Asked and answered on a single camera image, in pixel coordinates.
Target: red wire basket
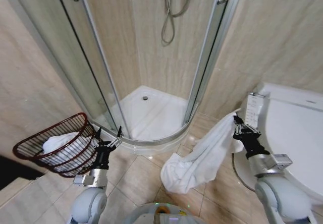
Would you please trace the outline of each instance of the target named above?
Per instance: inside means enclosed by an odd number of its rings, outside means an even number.
[[[43,153],[43,144],[50,137],[73,132],[77,132],[77,135],[64,146],[50,153]],[[17,143],[13,153],[18,158],[72,178],[87,172],[94,162],[96,151],[92,140],[95,132],[86,114],[78,113]]]

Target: toilet seat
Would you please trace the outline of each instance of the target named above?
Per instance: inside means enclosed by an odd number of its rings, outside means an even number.
[[[285,169],[286,177],[323,202],[323,110],[268,96],[258,128],[261,144],[271,153],[287,154],[293,161]]]

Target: silver metal bracket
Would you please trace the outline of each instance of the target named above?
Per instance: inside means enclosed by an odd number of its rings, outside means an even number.
[[[89,175],[76,175],[73,184],[86,187],[106,188],[107,170],[93,169]]]
[[[286,154],[258,154],[249,158],[252,173],[257,177],[282,174],[293,162]]]

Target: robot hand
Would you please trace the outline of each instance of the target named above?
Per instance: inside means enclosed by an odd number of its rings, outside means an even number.
[[[105,142],[100,138],[101,128],[95,138],[99,140],[95,148],[97,154],[91,165],[89,175],[76,175],[73,183],[89,187],[74,201],[71,218],[68,224],[97,224],[106,205],[107,170],[109,169],[109,155],[122,142],[122,129],[119,128],[117,138],[113,142]]]
[[[233,138],[240,140],[246,151],[257,184],[256,194],[262,202],[270,224],[317,223],[311,212],[309,197],[284,178],[283,170],[292,164],[286,154],[270,154],[258,142],[261,132],[234,116]]]

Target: tiled floor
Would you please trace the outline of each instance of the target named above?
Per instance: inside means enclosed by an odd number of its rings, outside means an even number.
[[[203,137],[217,122],[197,114],[189,135],[175,152],[185,156],[192,151],[196,140]],[[191,189],[187,194],[169,193],[160,180],[160,170],[171,152],[153,159],[120,150],[111,154],[107,205],[99,223],[120,223],[132,210],[148,202],[176,204],[200,216],[207,223],[267,223],[261,203],[255,194],[237,179],[228,155],[214,181]],[[65,223],[75,197],[82,187],[48,173],[29,184],[0,209],[0,223]],[[316,208],[323,213],[323,208]],[[318,223],[323,217],[315,214]]]

